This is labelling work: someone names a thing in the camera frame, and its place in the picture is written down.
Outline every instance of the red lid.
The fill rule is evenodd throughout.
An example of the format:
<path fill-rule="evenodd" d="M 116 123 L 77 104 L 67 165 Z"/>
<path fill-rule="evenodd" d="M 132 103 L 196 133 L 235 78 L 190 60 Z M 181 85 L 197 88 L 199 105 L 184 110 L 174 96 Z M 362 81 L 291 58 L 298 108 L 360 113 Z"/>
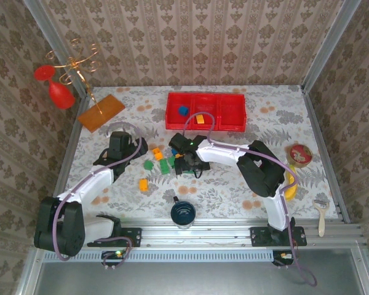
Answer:
<path fill-rule="evenodd" d="M 289 154 L 291 160 L 300 165 L 307 165 L 313 158 L 311 150 L 303 144 L 294 144 Z"/>

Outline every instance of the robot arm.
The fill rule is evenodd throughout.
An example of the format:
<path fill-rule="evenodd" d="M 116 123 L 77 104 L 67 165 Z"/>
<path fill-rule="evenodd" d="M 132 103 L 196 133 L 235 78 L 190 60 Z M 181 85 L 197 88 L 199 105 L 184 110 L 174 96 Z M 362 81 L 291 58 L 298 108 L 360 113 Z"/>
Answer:
<path fill-rule="evenodd" d="M 270 160 L 242 151 L 244 149 L 251 150 L 276 159 L 276 156 L 265 144 L 260 141 L 240 146 L 219 144 L 216 141 L 211 144 L 205 136 L 198 135 L 194 140 L 189 140 L 177 133 L 169 145 L 184 155 L 183 159 L 175 159 L 175 167 L 178 164 L 184 169 L 192 170 L 192 168 L 201 167 L 203 162 L 216 162 L 238 168 L 249 188 L 259 196 L 264 197 L 268 224 L 278 231 L 283 231 L 288 227 L 283 201 L 280 197 L 280 187 L 284 182 L 284 169 Z M 222 145 L 232 147 L 232 149 L 221 147 Z M 183 165 L 183 162 L 194 165 L 186 166 Z"/>
<path fill-rule="evenodd" d="M 148 145 L 144 138 L 141 141 L 136 140 L 136 143 L 137 146 L 140 144 L 141 147 L 133 159 L 144 155 L 148 150 Z M 34 245 L 40 249 L 54 251 L 52 236 L 54 215 L 58 205 L 68 194 L 71 194 L 71 197 L 61 209 L 60 220 L 57 222 L 56 236 L 61 254 L 75 256 L 84 244 L 99 238 L 109 237 L 115 230 L 120 230 L 118 228 L 120 227 L 118 219 L 110 218 L 109 216 L 85 218 L 82 204 L 90 204 L 104 188 L 115 182 L 124 172 L 126 166 L 130 164 L 130 160 L 111 168 L 103 170 L 101 168 L 127 158 L 136 149 L 136 145 L 132 142 L 131 136 L 127 132 L 113 132 L 109 140 L 109 148 L 100 154 L 87 176 L 75 185 L 80 185 L 75 193 L 71 193 L 74 186 L 56 198 L 46 197 L 41 201 L 36 232 L 34 234 Z"/>

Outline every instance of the cable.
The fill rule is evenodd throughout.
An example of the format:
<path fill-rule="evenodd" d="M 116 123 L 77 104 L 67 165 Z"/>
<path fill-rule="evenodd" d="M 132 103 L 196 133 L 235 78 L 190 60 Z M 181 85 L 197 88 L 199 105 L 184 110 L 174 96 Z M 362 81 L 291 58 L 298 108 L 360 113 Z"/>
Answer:
<path fill-rule="evenodd" d="M 278 164 L 279 166 L 281 166 L 282 168 L 286 169 L 293 177 L 294 177 L 294 182 L 283 187 L 280 191 L 279 191 L 279 194 L 280 194 L 280 198 L 282 199 L 282 205 L 283 205 L 283 209 L 284 209 L 284 214 L 285 214 L 285 219 L 286 219 L 286 223 L 288 224 L 288 237 L 289 237 L 289 240 L 290 240 L 290 248 L 291 248 L 291 251 L 292 251 L 292 255 L 293 255 L 293 259 L 294 259 L 294 262 L 295 262 L 295 265 L 296 265 L 296 268 L 298 269 L 298 272 L 300 273 L 302 279 L 311 287 L 316 287 L 317 286 L 317 279 L 315 277 L 315 275 L 307 268 L 305 267 L 302 267 L 300 266 L 299 262 L 298 262 L 298 259 L 296 257 L 296 254 L 295 254 L 295 248 L 294 248 L 294 245 L 293 245 L 293 239 L 292 239 L 292 233 L 291 233 L 291 224 L 290 224 L 290 218 L 288 217 L 288 208 L 287 208 L 287 204 L 285 203 L 285 199 L 284 199 L 284 192 L 289 189 L 290 187 L 293 187 L 295 184 L 298 183 L 298 177 L 297 175 L 290 169 L 290 167 L 284 163 L 282 163 L 281 161 L 269 156 L 269 155 L 265 155 L 265 154 L 262 154 L 260 152 L 255 152 L 255 151 L 251 151 L 251 150 L 248 150 L 248 149 L 244 149 L 244 148 L 241 148 L 241 147 L 235 147 L 235 146 L 227 146 L 225 144 L 220 144 L 220 143 L 217 143 L 216 141 L 213 141 L 210 139 L 210 134 L 212 132 L 212 130 L 215 128 L 215 118 L 214 116 L 209 113 L 209 112 L 197 112 L 193 115 L 191 115 L 186 123 L 184 123 L 184 127 L 183 127 L 183 136 L 185 135 L 185 131 L 186 131 L 186 127 L 187 125 L 189 124 L 190 120 L 195 117 L 196 115 L 201 115 L 201 114 L 205 114 L 205 115 L 208 115 L 212 118 L 212 126 L 210 127 L 209 131 L 208 131 L 208 134 L 207 134 L 207 141 L 212 145 L 212 146 L 216 146 L 218 148 L 224 148 L 224 149 L 231 149 L 233 151 L 241 151 L 241 152 L 247 152 L 249 154 L 253 154 L 253 155 L 257 155 L 258 157 L 262 157 L 262 158 L 265 158 L 267 160 L 270 160 L 276 164 Z M 311 282 L 309 281 L 309 279 L 306 277 L 305 273 L 304 272 L 307 272 L 310 274 L 310 276 L 313 278 L 314 282 Z"/>
<path fill-rule="evenodd" d="M 199 179 L 201 177 L 201 175 L 202 175 L 203 170 L 201 170 L 201 172 L 199 173 L 199 175 L 197 175 L 197 173 L 196 173 L 195 170 L 193 170 L 193 172 L 194 172 L 194 177 L 197 178 L 197 179 Z"/>
<path fill-rule="evenodd" d="M 93 171 L 91 172 L 89 175 L 87 175 L 82 181 L 80 181 L 72 190 L 71 192 L 68 193 L 68 195 L 60 202 L 59 206 L 57 207 L 56 209 L 56 212 L 55 212 L 55 216 L 54 216 L 54 221 L 53 221 L 53 224 L 52 224 L 52 242 L 54 244 L 54 250 L 55 250 L 55 253 L 57 255 L 57 257 L 61 260 L 61 261 L 67 261 L 70 259 L 70 257 L 63 257 L 62 254 L 60 253 L 59 251 L 59 247 L 58 247 L 58 244 L 57 244 L 57 222 L 58 222 L 58 219 L 59 219 L 59 214 L 60 214 L 60 211 L 62 210 L 64 204 L 67 202 L 67 200 L 72 196 L 74 195 L 77 190 L 84 184 L 86 183 L 91 177 L 93 177 L 93 175 L 95 174 L 98 174 L 99 172 L 105 170 L 105 169 L 109 169 L 115 165 L 118 165 L 118 164 L 121 164 L 121 163 L 124 163 L 126 161 L 129 161 L 132 157 L 134 157 L 141 149 L 141 143 L 142 143 L 142 134 L 141 134 L 141 130 L 130 124 L 130 123 L 127 123 L 127 122 L 117 122 L 116 124 L 118 125 L 121 125 L 121 124 L 127 124 L 128 126 L 131 126 L 134 128 L 135 130 L 135 133 L 137 133 L 138 137 L 140 138 L 140 142 L 135 150 L 135 152 L 131 155 L 129 155 L 127 158 L 124 158 L 120 161 L 117 161 L 117 162 L 114 162 L 112 164 L 109 164 L 105 167 L 101 167 L 99 169 L 97 169 L 96 171 Z"/>
<path fill-rule="evenodd" d="M 131 252 L 131 250 L 133 248 L 133 242 L 131 241 L 131 239 L 128 238 L 128 237 L 100 238 L 96 242 L 110 242 L 110 241 L 115 241 L 115 240 L 125 240 L 125 241 L 127 241 L 127 243 L 129 243 L 129 245 L 128 245 L 126 251 L 125 251 L 125 256 L 123 257 L 122 261 L 119 262 L 115 266 L 115 267 L 119 267 L 119 266 L 123 265 L 124 261 L 130 255 L 130 252 Z M 103 265 L 104 265 L 104 267 L 106 267 L 106 260 L 108 259 L 108 257 L 110 257 L 112 255 L 115 255 L 115 254 L 114 253 L 108 253 L 108 254 L 104 255 L 104 258 L 103 258 Z"/>

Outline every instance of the orange block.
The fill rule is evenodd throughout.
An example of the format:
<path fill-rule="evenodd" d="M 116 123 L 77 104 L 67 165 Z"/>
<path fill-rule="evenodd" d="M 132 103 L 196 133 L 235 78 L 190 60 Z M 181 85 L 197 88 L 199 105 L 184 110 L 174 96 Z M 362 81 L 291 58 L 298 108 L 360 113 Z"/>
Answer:
<path fill-rule="evenodd" d="M 148 191 L 148 180 L 146 178 L 140 180 L 140 191 Z"/>
<path fill-rule="evenodd" d="M 152 152 L 154 154 L 154 157 L 156 158 L 157 161 L 160 161 L 161 159 L 164 158 L 164 156 L 162 155 L 160 149 L 157 147 L 155 149 L 152 149 Z"/>
<path fill-rule="evenodd" d="M 205 124 L 203 115 L 197 115 L 196 119 L 197 119 L 197 124 Z"/>

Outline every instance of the wooden board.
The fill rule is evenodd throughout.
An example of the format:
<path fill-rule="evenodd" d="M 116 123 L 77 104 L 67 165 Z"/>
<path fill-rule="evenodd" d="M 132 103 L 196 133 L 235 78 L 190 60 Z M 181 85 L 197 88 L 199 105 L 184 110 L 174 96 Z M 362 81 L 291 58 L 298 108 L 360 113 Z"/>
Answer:
<path fill-rule="evenodd" d="M 78 121 L 92 133 L 125 109 L 124 104 L 113 95 L 102 99 L 98 106 L 103 114 L 100 114 L 97 106 L 94 105 L 78 117 Z"/>

